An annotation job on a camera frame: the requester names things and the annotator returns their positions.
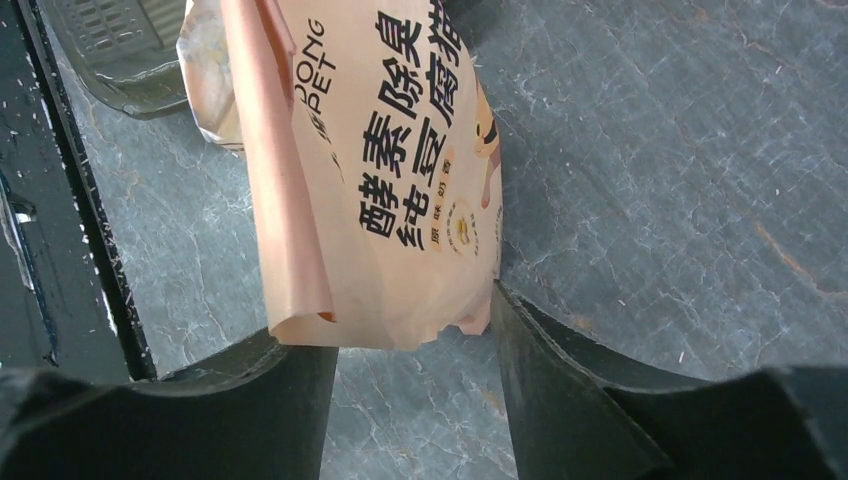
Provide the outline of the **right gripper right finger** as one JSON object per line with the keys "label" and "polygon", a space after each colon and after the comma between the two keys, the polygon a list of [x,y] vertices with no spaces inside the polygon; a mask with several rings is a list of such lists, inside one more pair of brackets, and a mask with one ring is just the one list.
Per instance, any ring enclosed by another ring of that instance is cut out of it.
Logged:
{"label": "right gripper right finger", "polygon": [[847,371],[724,381],[611,350],[496,285],[491,326],[522,479],[843,479]]}

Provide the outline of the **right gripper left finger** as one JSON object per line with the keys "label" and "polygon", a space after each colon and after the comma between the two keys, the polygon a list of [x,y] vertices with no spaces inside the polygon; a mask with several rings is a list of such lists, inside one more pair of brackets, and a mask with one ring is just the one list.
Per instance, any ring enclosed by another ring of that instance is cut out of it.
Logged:
{"label": "right gripper left finger", "polygon": [[316,479],[338,352],[258,332],[158,381],[1,373],[5,479]]}

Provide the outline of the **pink litter bag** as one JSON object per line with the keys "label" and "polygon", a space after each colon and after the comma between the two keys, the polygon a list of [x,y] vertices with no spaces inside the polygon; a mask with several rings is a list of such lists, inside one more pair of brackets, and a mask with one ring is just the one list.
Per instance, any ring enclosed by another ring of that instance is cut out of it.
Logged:
{"label": "pink litter bag", "polygon": [[190,1],[195,122],[248,169],[268,329],[412,350],[490,321],[497,121],[444,1]]}

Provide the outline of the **grey translucent litter box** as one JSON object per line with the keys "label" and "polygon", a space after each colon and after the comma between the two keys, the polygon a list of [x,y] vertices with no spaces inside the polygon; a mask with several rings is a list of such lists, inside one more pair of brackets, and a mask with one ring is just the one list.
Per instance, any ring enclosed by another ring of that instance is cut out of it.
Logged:
{"label": "grey translucent litter box", "polygon": [[49,0],[40,6],[81,83],[105,105],[141,120],[187,106],[176,51],[184,1]]}

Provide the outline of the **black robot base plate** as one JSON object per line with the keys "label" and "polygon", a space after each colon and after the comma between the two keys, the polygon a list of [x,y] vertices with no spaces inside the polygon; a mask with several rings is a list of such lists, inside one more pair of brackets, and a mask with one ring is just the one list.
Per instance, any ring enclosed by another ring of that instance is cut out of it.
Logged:
{"label": "black robot base plate", "polygon": [[1,363],[156,378],[47,15],[1,5]]}

